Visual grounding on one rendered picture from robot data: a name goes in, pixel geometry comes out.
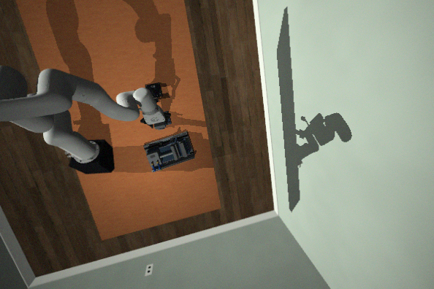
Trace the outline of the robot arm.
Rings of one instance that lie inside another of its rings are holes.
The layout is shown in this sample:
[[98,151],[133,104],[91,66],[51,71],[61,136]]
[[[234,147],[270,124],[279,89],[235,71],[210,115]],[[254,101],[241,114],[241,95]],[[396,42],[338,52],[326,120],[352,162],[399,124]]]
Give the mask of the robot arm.
[[36,95],[27,95],[27,90],[26,79],[18,70],[0,66],[0,121],[43,133],[49,145],[66,150],[65,154],[71,153],[68,158],[74,157],[80,163],[95,159],[99,145],[72,130],[68,110],[72,100],[90,104],[102,114],[122,121],[136,120],[140,111],[155,114],[159,102],[147,88],[139,88],[119,93],[116,103],[99,84],[57,69],[45,69],[39,74]]

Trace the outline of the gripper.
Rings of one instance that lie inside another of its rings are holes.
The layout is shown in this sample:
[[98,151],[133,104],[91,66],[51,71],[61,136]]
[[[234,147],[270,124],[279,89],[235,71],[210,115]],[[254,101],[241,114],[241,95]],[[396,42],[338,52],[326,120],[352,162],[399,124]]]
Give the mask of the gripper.
[[157,105],[157,106],[158,106],[158,110],[153,115],[146,115],[143,112],[142,113],[143,119],[141,119],[140,122],[144,123],[144,124],[148,124],[148,126],[150,126],[151,128],[153,128],[153,124],[164,122],[164,121],[167,125],[168,119],[170,118],[171,114],[164,112],[159,105]]

